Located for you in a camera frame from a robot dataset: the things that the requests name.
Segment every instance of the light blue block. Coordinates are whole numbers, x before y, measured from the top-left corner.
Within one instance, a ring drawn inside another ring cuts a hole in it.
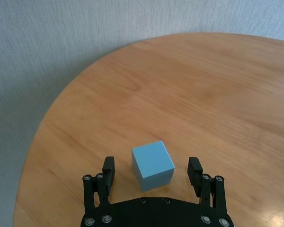
[[[162,141],[133,148],[132,165],[143,192],[168,184],[175,170]]]

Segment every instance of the bolt head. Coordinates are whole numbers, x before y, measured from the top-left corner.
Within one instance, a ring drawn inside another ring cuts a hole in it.
[[[140,199],[140,203],[146,204],[146,199],[144,199],[144,198]]]
[[[86,175],[83,178],[84,178],[84,180],[88,181],[90,179],[90,176]]]
[[[85,225],[86,226],[92,226],[94,223],[95,223],[95,220],[93,218],[85,219]]]
[[[229,221],[226,220],[225,218],[220,218],[220,219],[219,219],[219,223],[220,223],[222,226],[224,226],[224,227],[230,226]]]
[[[205,179],[205,180],[208,180],[209,179],[209,176],[208,175],[203,175],[203,178]]]
[[[216,180],[217,180],[217,181],[223,181],[223,178],[220,177],[220,176],[216,176]]]
[[[166,202],[166,204],[170,204],[170,199],[166,198],[164,199],[164,201]]]
[[[201,217],[201,219],[202,219],[202,221],[203,221],[204,223],[206,223],[206,224],[211,223],[210,217],[208,217],[208,216],[206,216],[206,215],[203,215],[203,216]]]
[[[111,222],[112,219],[113,219],[113,218],[112,218],[112,216],[110,216],[110,215],[104,215],[104,216],[102,217],[102,221],[103,221],[104,223],[109,223],[109,222]]]

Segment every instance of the white wall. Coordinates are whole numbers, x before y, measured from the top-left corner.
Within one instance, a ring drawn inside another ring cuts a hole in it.
[[[142,39],[212,31],[284,40],[284,0],[0,0],[0,226],[43,114],[81,70]]]

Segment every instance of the round table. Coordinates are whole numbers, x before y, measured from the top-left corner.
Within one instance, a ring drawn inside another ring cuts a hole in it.
[[[170,184],[141,192],[131,148],[162,140]],[[15,227],[79,226],[82,176],[115,157],[111,203],[198,203],[188,157],[225,178],[236,227],[284,227],[284,41],[234,34],[145,40],[87,67],[48,110],[23,169]]]

